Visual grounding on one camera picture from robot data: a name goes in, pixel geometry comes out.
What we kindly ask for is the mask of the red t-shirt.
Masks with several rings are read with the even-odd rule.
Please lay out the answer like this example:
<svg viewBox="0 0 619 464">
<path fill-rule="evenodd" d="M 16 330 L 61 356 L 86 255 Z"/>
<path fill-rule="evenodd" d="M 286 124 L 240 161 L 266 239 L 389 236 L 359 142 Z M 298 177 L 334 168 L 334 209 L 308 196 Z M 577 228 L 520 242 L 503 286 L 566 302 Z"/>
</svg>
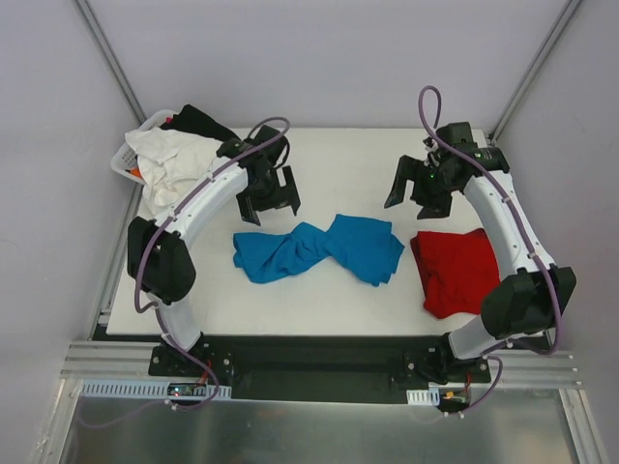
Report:
<svg viewBox="0 0 619 464">
<path fill-rule="evenodd" d="M 500 283 L 486 232 L 421 231 L 410 241 L 422 287 L 424 308 L 438 319 L 481 313 L 484 298 Z"/>
</svg>

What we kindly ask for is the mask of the blue t-shirt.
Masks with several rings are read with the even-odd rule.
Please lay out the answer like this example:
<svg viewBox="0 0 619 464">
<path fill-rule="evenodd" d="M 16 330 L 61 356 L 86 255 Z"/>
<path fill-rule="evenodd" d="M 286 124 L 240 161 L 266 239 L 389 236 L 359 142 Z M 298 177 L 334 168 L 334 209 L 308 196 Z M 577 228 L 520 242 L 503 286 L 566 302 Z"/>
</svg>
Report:
<svg viewBox="0 0 619 464">
<path fill-rule="evenodd" d="M 234 265 L 259 284 L 298 276 L 331 258 L 377 287 L 390 281 L 404 251 L 389 221 L 341 214 L 326 231 L 301 222 L 286 234 L 236 233 L 233 246 Z"/>
</svg>

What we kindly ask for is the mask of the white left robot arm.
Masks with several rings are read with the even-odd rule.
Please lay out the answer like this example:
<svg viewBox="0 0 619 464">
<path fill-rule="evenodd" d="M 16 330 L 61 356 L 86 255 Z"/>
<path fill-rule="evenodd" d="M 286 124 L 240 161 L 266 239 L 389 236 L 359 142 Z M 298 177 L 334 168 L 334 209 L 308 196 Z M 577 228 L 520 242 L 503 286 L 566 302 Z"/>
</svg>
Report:
<svg viewBox="0 0 619 464">
<path fill-rule="evenodd" d="M 183 375 L 193 376 L 205 362 L 202 349 L 194 346 L 202 332 L 189 297 L 196 280 L 190 250 L 198 235 L 230 200 L 236 200 L 242 221 L 254 225 L 261 212 L 297 212 L 301 206 L 286 163 L 287 130 L 272 123 L 266 119 L 246 138 L 224 141 L 195 187 L 154 218 L 135 217 L 129 225 L 127 270 L 134 280 L 134 308 L 155 311 L 164 341 L 175 347 L 171 364 Z"/>
</svg>

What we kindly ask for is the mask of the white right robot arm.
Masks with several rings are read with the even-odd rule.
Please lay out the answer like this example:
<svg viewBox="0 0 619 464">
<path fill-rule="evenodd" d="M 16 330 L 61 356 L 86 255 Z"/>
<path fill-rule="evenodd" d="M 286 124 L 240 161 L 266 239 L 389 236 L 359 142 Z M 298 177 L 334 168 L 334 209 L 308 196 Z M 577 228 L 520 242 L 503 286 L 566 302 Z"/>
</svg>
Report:
<svg viewBox="0 0 619 464">
<path fill-rule="evenodd" d="M 558 266 L 539 242 L 500 149 L 479 146 L 466 122 L 430 132 L 424 144 L 425 159 L 399 158 L 386 207 L 402 203 L 411 185 L 420 219 L 446 218 L 453 194 L 461 193 L 481 221 L 500 278 L 484 297 L 480 315 L 442 335 L 426 362 L 441 379 L 454 382 L 468 372 L 470 360 L 508 342 L 522 345 L 527 336 L 558 330 L 576 277 L 571 268 Z"/>
</svg>

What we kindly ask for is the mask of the white t-shirt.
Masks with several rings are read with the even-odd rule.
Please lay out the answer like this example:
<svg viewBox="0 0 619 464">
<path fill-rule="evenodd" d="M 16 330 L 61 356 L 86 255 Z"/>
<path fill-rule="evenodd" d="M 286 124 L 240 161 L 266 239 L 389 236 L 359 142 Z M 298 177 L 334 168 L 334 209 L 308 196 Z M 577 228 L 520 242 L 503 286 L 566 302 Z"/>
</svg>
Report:
<svg viewBox="0 0 619 464">
<path fill-rule="evenodd" d="M 125 140 L 137 154 L 143 201 L 154 216 L 193 188 L 212 168 L 221 146 L 212 138 L 161 128 L 132 130 Z"/>
</svg>

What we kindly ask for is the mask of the black t-shirt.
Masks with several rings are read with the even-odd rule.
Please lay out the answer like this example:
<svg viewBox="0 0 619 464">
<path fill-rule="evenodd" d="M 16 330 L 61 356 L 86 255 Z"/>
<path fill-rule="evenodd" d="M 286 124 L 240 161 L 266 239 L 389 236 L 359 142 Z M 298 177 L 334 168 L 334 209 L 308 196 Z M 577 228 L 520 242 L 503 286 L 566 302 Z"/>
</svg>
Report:
<svg viewBox="0 0 619 464">
<path fill-rule="evenodd" d="M 161 125 L 161 129 L 200 135 L 219 142 L 226 142 L 238 137 L 233 130 L 218 123 L 211 116 L 190 104 L 184 105 L 179 113 L 167 118 Z"/>
</svg>

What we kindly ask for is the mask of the black robot base mount plate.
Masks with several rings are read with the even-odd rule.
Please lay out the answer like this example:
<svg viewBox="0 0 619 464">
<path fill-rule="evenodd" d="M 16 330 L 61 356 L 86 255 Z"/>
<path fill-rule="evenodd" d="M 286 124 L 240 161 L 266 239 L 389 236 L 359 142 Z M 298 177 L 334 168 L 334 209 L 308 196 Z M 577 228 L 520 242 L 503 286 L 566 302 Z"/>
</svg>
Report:
<svg viewBox="0 0 619 464">
<path fill-rule="evenodd" d="M 430 384 L 490 382 L 485 361 L 454 360 L 439 335 L 204 335 L 190 353 L 243 400 L 402 404 Z"/>
</svg>

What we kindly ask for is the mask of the aluminium table edge rail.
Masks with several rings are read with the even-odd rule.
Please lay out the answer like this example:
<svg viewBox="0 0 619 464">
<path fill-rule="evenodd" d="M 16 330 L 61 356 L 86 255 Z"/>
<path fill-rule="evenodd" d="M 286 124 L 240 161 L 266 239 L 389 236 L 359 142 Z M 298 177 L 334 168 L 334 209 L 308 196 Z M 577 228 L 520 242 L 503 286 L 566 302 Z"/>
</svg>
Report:
<svg viewBox="0 0 619 464">
<path fill-rule="evenodd" d="M 426 383 L 421 371 L 438 360 L 436 336 L 208 336 L 187 359 L 165 342 L 86 340 L 71 343 L 61 367 L 65 378 L 198 378 L 210 367 L 225 384 L 254 379 L 264 372 L 298 378 L 304 373 L 335 376 L 377 374 L 399 386 Z M 439 375 L 451 383 L 472 379 L 488 385 L 498 378 L 503 388 L 580 389 L 583 381 L 575 358 L 567 352 L 551 357 L 515 348 L 498 350 L 494 358 L 448 361 Z"/>
</svg>

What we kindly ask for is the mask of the aluminium frame post left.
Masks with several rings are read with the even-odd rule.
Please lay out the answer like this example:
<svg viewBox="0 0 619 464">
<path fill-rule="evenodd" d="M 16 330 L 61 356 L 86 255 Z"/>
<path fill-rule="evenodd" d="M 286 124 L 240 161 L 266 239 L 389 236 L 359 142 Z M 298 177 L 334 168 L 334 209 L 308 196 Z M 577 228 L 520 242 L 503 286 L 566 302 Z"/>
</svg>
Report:
<svg viewBox="0 0 619 464">
<path fill-rule="evenodd" d="M 132 116 L 138 124 L 144 123 L 146 120 L 146 115 L 142 105 L 139 102 L 139 99 L 98 19 L 91 2 L 88 0 L 73 0 L 72 4 L 74 5 L 80 19 L 93 40 L 96 49 L 101 54 L 103 62 L 111 73 L 112 78 L 114 79 L 117 88 L 120 91 L 120 94 Z"/>
</svg>

